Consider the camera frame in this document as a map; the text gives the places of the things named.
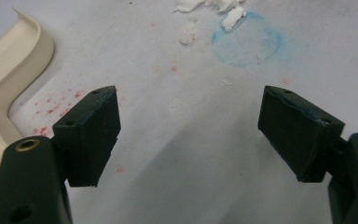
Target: blue ink mark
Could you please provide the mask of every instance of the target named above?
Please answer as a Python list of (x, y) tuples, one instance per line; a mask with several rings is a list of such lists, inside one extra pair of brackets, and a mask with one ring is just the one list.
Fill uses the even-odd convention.
[(220, 23), (212, 36), (212, 51), (222, 63), (234, 67), (265, 63), (284, 45), (281, 32), (255, 12), (248, 12), (228, 34)]
[(264, 20), (262, 15), (259, 15), (253, 11), (246, 12), (246, 19), (248, 20)]

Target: beige plastic part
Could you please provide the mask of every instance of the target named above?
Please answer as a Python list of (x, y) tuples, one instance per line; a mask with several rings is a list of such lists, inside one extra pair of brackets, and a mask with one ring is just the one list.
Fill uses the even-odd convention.
[(19, 18), (0, 38), (0, 160), (9, 144), (22, 138), (7, 111), (46, 68), (54, 51), (53, 40), (40, 25), (14, 10)]

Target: red paint dots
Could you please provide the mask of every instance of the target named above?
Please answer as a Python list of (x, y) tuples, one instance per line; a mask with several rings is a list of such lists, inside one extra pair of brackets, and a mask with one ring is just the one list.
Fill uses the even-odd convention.
[(122, 166), (119, 166), (117, 169), (116, 169), (116, 173), (118, 173), (118, 174), (122, 174), (122, 173), (124, 173), (126, 170), (124, 169), (124, 167), (122, 167)]
[(289, 78), (284, 77), (284, 78), (282, 78), (281, 82), (283, 83), (283, 85), (288, 85), (289, 84)]
[(76, 92), (76, 94), (75, 94), (75, 98), (79, 98), (80, 96), (81, 96), (81, 93), (82, 93), (83, 91), (77, 91)]
[(48, 114), (53, 113), (54, 111), (56, 111), (56, 110), (59, 109), (59, 108), (60, 108), (60, 104), (55, 105), (54, 108), (48, 110)]
[(42, 136), (46, 136), (46, 135), (48, 135), (47, 133), (46, 133), (46, 130), (47, 130), (48, 128), (47, 127), (43, 127), (43, 128), (41, 128), (40, 129), (40, 135), (42, 135)]
[(71, 109), (71, 108), (66, 108), (66, 109), (64, 109), (64, 110), (61, 112), (60, 116), (63, 117), (66, 113), (68, 113), (68, 111), (69, 111), (70, 109)]

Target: mounting hole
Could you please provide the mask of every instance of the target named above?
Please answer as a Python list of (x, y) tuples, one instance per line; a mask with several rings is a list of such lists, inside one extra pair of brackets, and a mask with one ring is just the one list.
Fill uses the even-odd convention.
[(76, 121), (74, 121), (74, 120), (68, 120), (68, 121), (65, 122), (65, 124), (68, 125), (68, 126), (75, 126), (75, 125), (76, 125)]
[(18, 152), (28, 151), (36, 148), (37, 146), (39, 146), (39, 144), (40, 144), (39, 139), (36, 138), (27, 139), (16, 145), (16, 151)]
[(20, 223), (26, 220), (28, 217), (32, 215), (33, 211), (30, 205), (23, 205), (16, 207), (11, 213), (9, 217), (10, 223)]

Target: white table surface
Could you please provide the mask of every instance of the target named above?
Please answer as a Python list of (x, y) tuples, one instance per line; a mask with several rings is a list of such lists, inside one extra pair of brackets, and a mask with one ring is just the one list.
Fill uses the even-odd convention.
[[(256, 124), (273, 85), (343, 120), (344, 138), (358, 133), (358, 1), (243, 6), (249, 17), (225, 35), (225, 15), (173, 13), (173, 0), (0, 1), (0, 35), (16, 7), (55, 41), (9, 110), (25, 136), (51, 137), (87, 92), (118, 88), (122, 130), (99, 187), (69, 189), (76, 224), (332, 222), (330, 176), (298, 183)], [(183, 46), (190, 17), (196, 41)]]

